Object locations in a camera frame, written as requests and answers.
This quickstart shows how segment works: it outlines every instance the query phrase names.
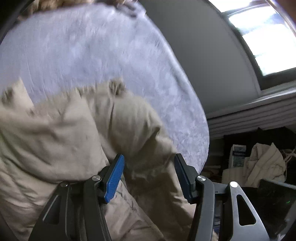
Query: white wall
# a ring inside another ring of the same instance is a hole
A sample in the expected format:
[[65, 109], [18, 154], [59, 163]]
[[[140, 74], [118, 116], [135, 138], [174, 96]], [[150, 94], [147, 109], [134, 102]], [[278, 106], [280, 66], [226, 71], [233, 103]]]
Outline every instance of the white wall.
[[203, 0], [140, 0], [185, 70], [206, 113], [259, 97], [241, 44]]

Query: window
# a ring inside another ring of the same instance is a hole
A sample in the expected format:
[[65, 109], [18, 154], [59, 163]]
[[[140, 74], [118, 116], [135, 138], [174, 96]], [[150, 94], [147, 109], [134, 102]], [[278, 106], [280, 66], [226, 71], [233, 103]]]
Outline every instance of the window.
[[242, 43], [261, 89], [296, 80], [295, 32], [267, 1], [209, 2]]

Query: metal screw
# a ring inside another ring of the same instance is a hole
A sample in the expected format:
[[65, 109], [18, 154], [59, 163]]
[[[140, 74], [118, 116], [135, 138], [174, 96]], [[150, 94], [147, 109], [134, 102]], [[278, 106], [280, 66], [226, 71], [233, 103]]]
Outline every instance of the metal screw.
[[92, 180], [93, 181], [100, 181], [101, 180], [101, 176], [95, 175], [95, 176], [92, 177]]
[[67, 182], [61, 182], [60, 185], [61, 185], [62, 188], [65, 188], [66, 186], [68, 186], [68, 183]]
[[200, 181], [200, 182], [204, 182], [206, 180], [206, 178], [204, 176], [198, 176], [197, 179]]
[[237, 188], [239, 185], [237, 184], [237, 182], [230, 182], [230, 186], [232, 186], [233, 188]]

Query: beige towel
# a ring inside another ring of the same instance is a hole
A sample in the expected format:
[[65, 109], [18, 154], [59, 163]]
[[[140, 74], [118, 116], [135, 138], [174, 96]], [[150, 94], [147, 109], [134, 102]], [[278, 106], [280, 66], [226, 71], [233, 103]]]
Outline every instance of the beige towel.
[[0, 103], [0, 212], [20, 241], [61, 181], [82, 181], [125, 156], [124, 178], [104, 207], [116, 240], [186, 240], [195, 206], [184, 199], [176, 149], [156, 112], [109, 81], [32, 102], [19, 81]]
[[244, 167], [236, 167], [223, 171], [222, 183], [237, 181], [240, 186], [258, 187], [261, 179], [285, 181], [286, 164], [274, 143], [253, 146], [250, 157], [245, 158]]

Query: beige cloth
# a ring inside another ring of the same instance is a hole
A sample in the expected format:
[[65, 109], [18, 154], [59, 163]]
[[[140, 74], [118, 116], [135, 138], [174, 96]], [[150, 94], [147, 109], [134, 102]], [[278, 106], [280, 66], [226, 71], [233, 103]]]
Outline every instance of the beige cloth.
[[0, 103], [0, 212], [20, 241], [58, 183], [82, 181], [125, 156], [124, 178], [104, 207], [113, 240], [186, 240], [195, 206], [174, 170], [176, 149], [156, 112], [122, 82], [33, 105], [19, 81]]
[[271, 146], [257, 143], [253, 146], [250, 157], [245, 158], [244, 167], [223, 171], [222, 183], [236, 181], [240, 186], [257, 188], [264, 178], [284, 182], [285, 170], [286, 163], [274, 143]]

